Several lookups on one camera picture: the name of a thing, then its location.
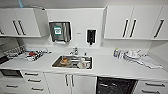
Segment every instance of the silver handle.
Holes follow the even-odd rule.
[[[127,30],[127,24],[128,24],[128,20],[126,20],[126,22],[125,22],[125,28],[124,28],[123,37],[125,36],[125,32],[126,32],[126,30]]]
[[[157,30],[157,32],[156,32],[154,38],[156,38],[156,37],[158,36],[159,31],[160,31],[160,29],[161,29],[161,27],[162,27],[163,22],[164,22],[164,20],[160,20],[160,25],[159,25],[159,28],[158,28],[158,30]]]
[[[165,87],[164,84],[149,84],[149,83],[145,83],[148,86],[161,86],[161,87]]]
[[[25,73],[25,75],[38,76],[38,74]]]
[[[66,28],[66,23],[63,23],[63,27],[64,27],[64,32],[63,32],[63,36],[64,36],[64,41],[67,42],[67,28]]]
[[[13,25],[15,26],[15,29],[16,29],[17,34],[18,34],[18,35],[21,35],[21,34],[19,33],[18,29],[17,29],[16,21],[15,21],[15,20],[13,20]]]
[[[20,28],[21,28],[21,30],[22,30],[23,35],[26,35],[26,33],[24,32],[24,29],[23,29],[21,20],[18,20],[18,23],[19,23],[19,25],[20,25]]]
[[[0,27],[0,33],[1,33],[1,34],[4,34],[1,27]]]
[[[68,86],[67,75],[65,75],[66,85]]]
[[[73,75],[71,76],[71,78],[72,78],[72,86],[74,87],[74,82],[73,82]]]
[[[32,90],[43,91],[44,89],[31,88]]]
[[[159,91],[146,91],[146,90],[142,90],[143,93],[155,93],[155,94],[160,94]]]
[[[10,85],[7,85],[6,87],[18,88],[18,86],[10,86]]]
[[[41,80],[31,80],[31,79],[29,79],[28,81],[29,82],[41,82]]]
[[[130,34],[130,38],[132,37],[132,34],[134,32],[135,24],[136,24],[136,20],[134,20],[134,23],[133,23],[133,26],[132,26],[132,30],[131,30],[131,34]]]
[[[2,30],[1,30],[1,29],[0,29],[0,33],[1,33],[1,34],[4,34],[4,33],[2,32]]]

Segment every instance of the upper cabinet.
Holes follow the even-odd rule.
[[[17,36],[19,34],[13,9],[0,9],[0,21],[1,27],[5,30],[5,35]]]
[[[168,40],[168,5],[164,5],[151,35],[152,40]]]
[[[106,39],[149,39],[161,5],[107,7]]]
[[[0,21],[6,36],[41,37],[49,34],[45,10],[33,8],[0,9]]]
[[[5,35],[5,31],[4,31],[4,29],[2,27],[2,23],[0,21],[0,36],[4,36],[4,35]]]
[[[106,8],[106,39],[126,38],[133,6],[110,6]]]

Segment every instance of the stainless steel sink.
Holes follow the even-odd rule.
[[[68,64],[62,64],[61,60],[64,58],[67,59]],[[52,67],[65,67],[65,68],[81,68],[78,63],[86,62],[88,63],[87,67],[83,69],[92,69],[92,57],[83,57],[83,56],[60,56],[52,65]]]

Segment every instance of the drawer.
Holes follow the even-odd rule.
[[[21,71],[23,78],[44,78],[43,72]]]
[[[168,89],[168,83],[155,81],[138,81],[137,87],[151,87],[157,89]]]
[[[18,93],[22,94],[22,90],[26,88],[25,84],[17,84],[11,82],[1,82],[0,87],[5,93]]]
[[[24,78],[25,82],[30,85],[46,85],[45,78]]]
[[[156,88],[149,88],[149,87],[138,87],[135,88],[133,94],[168,94],[167,89],[156,89]]]
[[[49,94],[49,90],[46,85],[30,85],[28,87],[29,94]]]
[[[168,94],[168,83],[138,81],[133,94]]]

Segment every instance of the bottle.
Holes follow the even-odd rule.
[[[118,48],[115,48],[115,50],[114,50],[114,57],[117,57],[118,56],[118,53],[119,53],[119,51],[118,51]]]

